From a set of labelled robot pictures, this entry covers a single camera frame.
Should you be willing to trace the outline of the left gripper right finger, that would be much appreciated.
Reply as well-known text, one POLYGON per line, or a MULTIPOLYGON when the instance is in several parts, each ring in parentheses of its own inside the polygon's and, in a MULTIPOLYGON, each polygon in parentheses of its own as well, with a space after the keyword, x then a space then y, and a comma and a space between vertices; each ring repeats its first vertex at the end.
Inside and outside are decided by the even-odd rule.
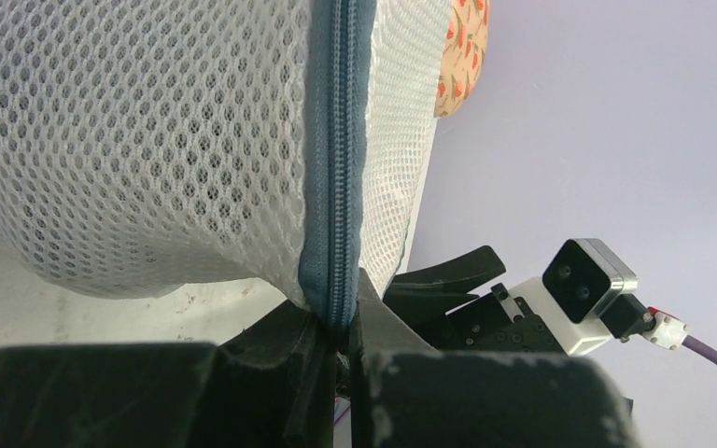
POLYGON ((639 447, 628 401, 587 357, 441 351, 359 281, 350 329, 356 447, 639 447))

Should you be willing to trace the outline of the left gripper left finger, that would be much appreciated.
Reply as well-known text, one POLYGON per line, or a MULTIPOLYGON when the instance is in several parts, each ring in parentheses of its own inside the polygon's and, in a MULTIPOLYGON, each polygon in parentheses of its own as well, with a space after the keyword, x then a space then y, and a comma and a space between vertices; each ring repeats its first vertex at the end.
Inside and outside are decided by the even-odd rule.
POLYGON ((334 355, 288 303, 221 345, 0 347, 0 447, 329 447, 334 355))

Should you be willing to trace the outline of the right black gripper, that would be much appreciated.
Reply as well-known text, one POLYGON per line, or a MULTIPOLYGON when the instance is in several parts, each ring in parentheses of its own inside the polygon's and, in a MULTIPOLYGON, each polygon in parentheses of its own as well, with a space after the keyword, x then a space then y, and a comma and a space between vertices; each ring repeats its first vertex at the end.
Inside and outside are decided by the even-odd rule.
POLYGON ((503 284, 483 297, 473 292, 505 273, 497 253, 483 245, 441 264, 395 275, 383 303, 404 322, 428 322, 420 326, 420 337, 439 350, 563 354, 553 332, 522 296, 503 284))

